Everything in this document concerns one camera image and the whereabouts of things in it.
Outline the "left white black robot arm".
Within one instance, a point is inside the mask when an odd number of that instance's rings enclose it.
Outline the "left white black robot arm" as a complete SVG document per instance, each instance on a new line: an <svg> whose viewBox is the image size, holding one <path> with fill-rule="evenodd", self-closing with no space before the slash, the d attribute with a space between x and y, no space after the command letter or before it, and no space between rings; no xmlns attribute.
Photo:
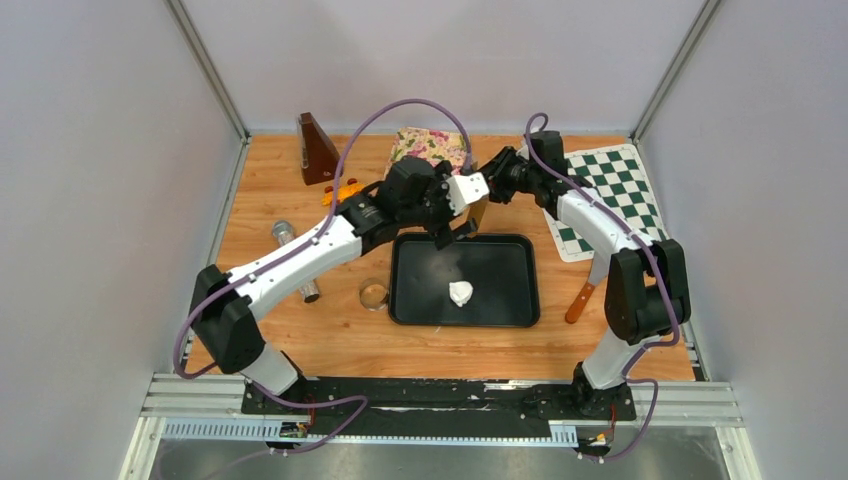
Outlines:
<svg viewBox="0 0 848 480"><path fill-rule="evenodd" d="M323 273L420 227L444 248L477 228L451 223L489 188L481 173L454 173L412 156L394 163L386 177L348 197L313 229L264 257L228 272L215 265L197 276L188 325L222 372L260 385L283 413L306 400L300 371L262 336L258 322L278 303Z"/></svg>

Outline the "black baking tray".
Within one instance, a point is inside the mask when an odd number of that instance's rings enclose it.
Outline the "black baking tray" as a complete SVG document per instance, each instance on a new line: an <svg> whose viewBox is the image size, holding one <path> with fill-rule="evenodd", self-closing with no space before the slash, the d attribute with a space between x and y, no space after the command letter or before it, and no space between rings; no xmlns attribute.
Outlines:
<svg viewBox="0 0 848 480"><path fill-rule="evenodd" d="M457 307L450 282L468 281ZM540 319L532 242L518 234L478 234L437 250L425 233L405 233L392 249L388 315L398 325L529 328Z"/></svg>

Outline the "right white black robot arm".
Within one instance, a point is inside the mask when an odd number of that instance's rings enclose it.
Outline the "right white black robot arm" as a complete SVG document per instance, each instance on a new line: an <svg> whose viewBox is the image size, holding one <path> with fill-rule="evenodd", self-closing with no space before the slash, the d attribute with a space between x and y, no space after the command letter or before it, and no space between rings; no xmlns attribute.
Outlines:
<svg viewBox="0 0 848 480"><path fill-rule="evenodd" d="M569 172L560 134L530 133L524 152L503 148L485 164L489 199L507 204L517 193L571 227L592 248L590 284L605 281L608 328L593 353L578 364L571 403L584 417L596 417L611 403L610 390L653 347L673 346L691 315L682 246L656 240L631 227L602 199L590 181Z"/></svg>

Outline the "wooden pastry roller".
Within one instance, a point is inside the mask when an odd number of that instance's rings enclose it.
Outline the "wooden pastry roller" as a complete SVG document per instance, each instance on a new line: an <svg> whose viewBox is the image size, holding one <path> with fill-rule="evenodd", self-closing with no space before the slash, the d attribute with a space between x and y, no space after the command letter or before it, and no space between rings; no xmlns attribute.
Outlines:
<svg viewBox="0 0 848 480"><path fill-rule="evenodd" d="M467 220L474 224L474 230L478 231L482 226L482 221L489 204L489 199L484 196L480 200L475 201L468 208Z"/></svg>

